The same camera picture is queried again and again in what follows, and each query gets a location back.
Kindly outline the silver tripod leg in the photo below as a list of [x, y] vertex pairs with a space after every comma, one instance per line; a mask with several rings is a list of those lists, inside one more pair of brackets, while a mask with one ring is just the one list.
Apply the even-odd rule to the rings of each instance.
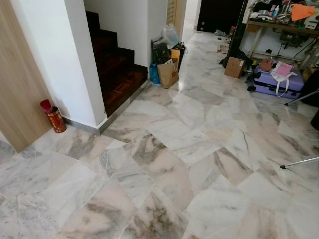
[[306, 159], [306, 160], [299, 161], [299, 162], [293, 162], [293, 163], [291, 163], [291, 164], [280, 165], [280, 168], [281, 168], [281, 169], [288, 169], [288, 168], [290, 168], [290, 167], [292, 167], [292, 166], [307, 164], [307, 163], [309, 163], [309, 162], [315, 162], [315, 161], [318, 161], [318, 160], [319, 160], [319, 157], [310, 158], [310, 159]]
[[317, 93], [319, 93], [319, 89], [317, 89], [317, 90], [314, 91], [313, 93], [307, 94], [307, 95], [305, 95], [305, 96], [303, 96], [303, 97], [300, 97], [300, 98], [298, 98], [298, 99], [296, 99], [296, 100], [293, 100], [293, 101], [291, 101], [291, 102], [285, 103], [284, 105], [285, 105], [285, 106], [289, 106], [290, 104], [294, 104], [294, 103], [296, 103], [296, 102], [299, 102], [299, 101], [301, 101], [301, 100], [303, 100], [303, 99], [305, 99], [305, 98], [311, 97], [311, 96], [313, 96], [313, 95], [315, 95], [315, 94], [317, 94]]

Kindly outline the black bulky object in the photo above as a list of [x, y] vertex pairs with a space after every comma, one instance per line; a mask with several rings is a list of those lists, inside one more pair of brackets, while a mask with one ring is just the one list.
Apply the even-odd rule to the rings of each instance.
[[[306, 97], [308, 94], [314, 93], [319, 89], [319, 70], [316, 70], [305, 83], [305, 86], [302, 88], [302, 96]], [[306, 103], [310, 106], [319, 107], [319, 94], [313, 94], [307, 98], [302, 99], [303, 103]], [[317, 112], [313, 119], [311, 120], [311, 125], [319, 130], [319, 113]]]

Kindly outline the white tote bag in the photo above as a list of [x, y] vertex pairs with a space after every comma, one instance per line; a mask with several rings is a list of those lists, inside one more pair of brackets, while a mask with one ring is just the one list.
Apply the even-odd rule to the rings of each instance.
[[290, 71], [285, 77], [276, 73], [271, 73], [271, 75], [276, 82], [274, 90], [276, 96], [296, 99], [301, 95], [301, 88], [303, 88], [304, 82], [299, 74]]

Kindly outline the pink paper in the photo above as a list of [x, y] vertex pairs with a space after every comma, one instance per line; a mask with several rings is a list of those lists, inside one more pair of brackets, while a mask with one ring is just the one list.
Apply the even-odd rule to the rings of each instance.
[[277, 64], [274, 66], [271, 73], [273, 75], [276, 75], [278, 77], [287, 77], [291, 71], [293, 70], [293, 66], [289, 65], [283, 61], [277, 62]]

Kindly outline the purple suitcase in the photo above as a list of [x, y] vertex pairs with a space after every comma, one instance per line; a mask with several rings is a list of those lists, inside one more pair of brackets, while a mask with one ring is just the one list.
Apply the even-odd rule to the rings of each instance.
[[[297, 74], [301, 76], [301, 73], [298, 70], [292, 70], [292, 71], [296, 72]], [[254, 68], [253, 73], [261, 74], [259, 77], [255, 77], [255, 75], [251, 76], [254, 80], [255, 91], [257, 91], [258, 93], [275, 95], [274, 90], [276, 87], [276, 82], [274, 80], [274, 77], [271, 75], [271, 73], [261, 70], [259, 66], [256, 66]]]

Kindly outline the small maroon bag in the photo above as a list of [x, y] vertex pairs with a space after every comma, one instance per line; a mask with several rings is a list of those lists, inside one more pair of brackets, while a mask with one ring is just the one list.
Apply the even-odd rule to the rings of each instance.
[[271, 57], [263, 59], [259, 63], [259, 68], [265, 72], [270, 72], [273, 70], [274, 61], [271, 59]]

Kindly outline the small plain cardboard box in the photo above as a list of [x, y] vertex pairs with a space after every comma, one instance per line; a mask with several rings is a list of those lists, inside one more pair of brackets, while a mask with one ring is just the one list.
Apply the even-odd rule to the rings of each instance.
[[233, 78], [241, 78], [246, 68], [246, 62], [243, 59], [228, 57], [225, 67], [225, 75]]

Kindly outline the cluttered work table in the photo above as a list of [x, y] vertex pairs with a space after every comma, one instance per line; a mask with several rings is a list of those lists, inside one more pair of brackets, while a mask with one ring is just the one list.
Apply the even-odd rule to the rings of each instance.
[[[315, 6], [312, 16], [291, 19], [292, 4]], [[248, 57], [312, 64], [319, 43], [319, 0], [247, 0], [240, 50]]]

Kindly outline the orange cloth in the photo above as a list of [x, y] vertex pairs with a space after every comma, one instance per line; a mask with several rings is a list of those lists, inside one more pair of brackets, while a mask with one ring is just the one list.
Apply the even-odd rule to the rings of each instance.
[[315, 6], [306, 6], [299, 3], [292, 4], [292, 13], [291, 19], [293, 22], [307, 18], [314, 14], [316, 7]]

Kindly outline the brown paper bag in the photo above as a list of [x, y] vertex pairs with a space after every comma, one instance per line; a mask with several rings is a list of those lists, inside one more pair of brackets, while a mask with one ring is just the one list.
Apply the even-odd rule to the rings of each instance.
[[164, 64], [157, 64], [157, 69], [162, 88], [169, 89], [178, 82], [178, 58], [172, 58]]

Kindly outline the clear plastic bag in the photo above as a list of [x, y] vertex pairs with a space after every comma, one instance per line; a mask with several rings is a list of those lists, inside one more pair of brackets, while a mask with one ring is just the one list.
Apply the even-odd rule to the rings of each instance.
[[180, 43], [180, 39], [175, 29], [173, 23], [169, 23], [168, 25], [164, 26], [162, 29], [162, 43], [166, 43], [168, 49], [174, 48], [174, 46]]

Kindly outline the black bag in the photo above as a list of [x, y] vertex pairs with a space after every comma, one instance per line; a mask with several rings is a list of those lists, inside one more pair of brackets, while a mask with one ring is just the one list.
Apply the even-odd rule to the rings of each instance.
[[171, 60], [172, 52], [166, 42], [151, 41], [151, 57], [154, 63], [160, 65]]

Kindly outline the dark wooden staircase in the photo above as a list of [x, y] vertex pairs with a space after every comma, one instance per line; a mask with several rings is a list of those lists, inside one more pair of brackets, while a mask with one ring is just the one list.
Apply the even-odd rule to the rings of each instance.
[[105, 113], [111, 116], [147, 80], [148, 69], [134, 63], [135, 51], [118, 46], [118, 34], [100, 27], [99, 15], [86, 11]]

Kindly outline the red gold cylindrical tin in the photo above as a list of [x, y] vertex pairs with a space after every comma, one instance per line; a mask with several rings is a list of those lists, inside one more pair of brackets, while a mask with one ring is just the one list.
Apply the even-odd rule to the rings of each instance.
[[48, 120], [50, 121], [53, 130], [56, 133], [62, 133], [66, 131], [66, 125], [58, 110], [58, 107], [51, 105], [49, 99], [45, 99], [39, 103], [42, 110], [46, 113]]

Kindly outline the light wooden panel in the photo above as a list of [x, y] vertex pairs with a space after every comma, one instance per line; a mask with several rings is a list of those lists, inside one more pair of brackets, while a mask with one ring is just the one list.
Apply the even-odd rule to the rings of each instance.
[[0, 132], [22, 152], [51, 129], [50, 98], [10, 0], [0, 0]]

